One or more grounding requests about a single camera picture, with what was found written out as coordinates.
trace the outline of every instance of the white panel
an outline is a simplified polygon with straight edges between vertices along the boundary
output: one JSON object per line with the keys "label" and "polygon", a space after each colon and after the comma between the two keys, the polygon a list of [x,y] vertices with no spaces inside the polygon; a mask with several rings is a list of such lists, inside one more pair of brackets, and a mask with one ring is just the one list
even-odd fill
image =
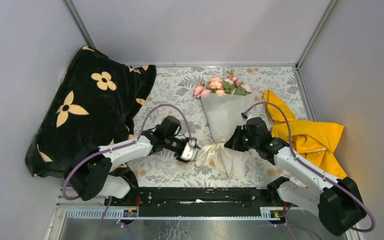
{"label": "white panel", "polygon": [[295,63],[329,0],[74,0],[114,60],[152,64]]}
{"label": "white panel", "polygon": [[364,239],[384,239],[384,1],[339,1],[302,74],[317,120],[345,125],[336,157],[377,220]]}
{"label": "white panel", "polygon": [[61,0],[0,1],[0,240],[41,240],[51,221],[61,181],[24,157],[83,44]]}

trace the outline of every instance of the white wrapping paper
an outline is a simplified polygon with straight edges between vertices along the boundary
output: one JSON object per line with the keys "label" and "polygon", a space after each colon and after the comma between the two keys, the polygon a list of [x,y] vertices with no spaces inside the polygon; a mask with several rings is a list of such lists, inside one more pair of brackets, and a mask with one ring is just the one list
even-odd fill
{"label": "white wrapping paper", "polygon": [[202,107],[214,143],[204,146],[197,154],[197,166],[215,166],[224,179],[243,179],[248,152],[224,147],[232,137],[236,126],[245,124],[241,113],[253,103],[255,95],[218,95],[211,93],[201,97]]}

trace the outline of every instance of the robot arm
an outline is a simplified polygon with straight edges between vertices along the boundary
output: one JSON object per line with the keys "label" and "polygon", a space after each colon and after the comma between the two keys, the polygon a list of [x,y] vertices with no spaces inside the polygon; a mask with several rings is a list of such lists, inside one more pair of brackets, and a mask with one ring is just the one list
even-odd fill
{"label": "robot arm", "polygon": [[279,177],[267,186],[273,198],[295,204],[318,216],[326,229],[336,236],[342,235],[367,215],[348,195],[326,181],[329,178],[338,183],[361,201],[357,184],[351,178],[339,179],[295,152],[297,158],[324,177],[318,176],[293,157],[287,142],[271,136],[261,117],[246,114],[242,117],[247,119],[246,124],[237,126],[224,146],[240,152],[255,149],[261,158],[291,173],[306,185],[302,187],[286,177]]}
{"label": "robot arm", "polygon": [[194,160],[199,149],[197,141],[195,138],[180,139],[176,137],[181,130],[178,119],[167,116],[160,125],[153,129],[143,131],[139,139],[134,138],[98,147],[86,144],[74,157],[65,173],[65,178],[83,159],[102,152],[82,165],[71,177],[69,184],[83,201],[88,201],[98,195],[121,199],[129,192],[130,186],[122,177],[109,175],[119,165],[149,156],[163,149],[173,151],[178,161]]}

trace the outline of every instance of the yellow cloth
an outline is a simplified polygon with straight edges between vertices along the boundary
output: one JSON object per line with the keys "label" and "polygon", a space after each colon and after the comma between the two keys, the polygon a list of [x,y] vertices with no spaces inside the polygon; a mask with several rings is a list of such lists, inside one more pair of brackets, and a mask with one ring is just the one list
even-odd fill
{"label": "yellow cloth", "polygon": [[[343,179],[347,176],[334,156],[344,126],[332,122],[296,120],[289,107],[271,90],[264,92],[264,101],[276,104],[285,113],[290,125],[293,148],[320,169]],[[271,135],[288,142],[288,127],[281,112],[267,105],[274,126]]]}

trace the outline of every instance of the reflective floor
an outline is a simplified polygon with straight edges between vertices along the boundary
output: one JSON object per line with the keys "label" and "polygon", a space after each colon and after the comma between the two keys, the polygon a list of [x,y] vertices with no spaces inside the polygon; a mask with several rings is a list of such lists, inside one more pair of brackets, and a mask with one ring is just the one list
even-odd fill
{"label": "reflective floor", "polygon": [[[61,240],[95,240],[97,219],[68,218]],[[318,233],[323,240],[346,240],[328,232],[319,219],[309,212],[293,209],[290,222]],[[128,225],[133,240],[293,240],[284,226],[273,227],[268,221],[256,220],[136,220]],[[310,232],[292,228],[299,240],[318,240]],[[129,240],[129,231],[115,220],[104,220],[101,240]]]}

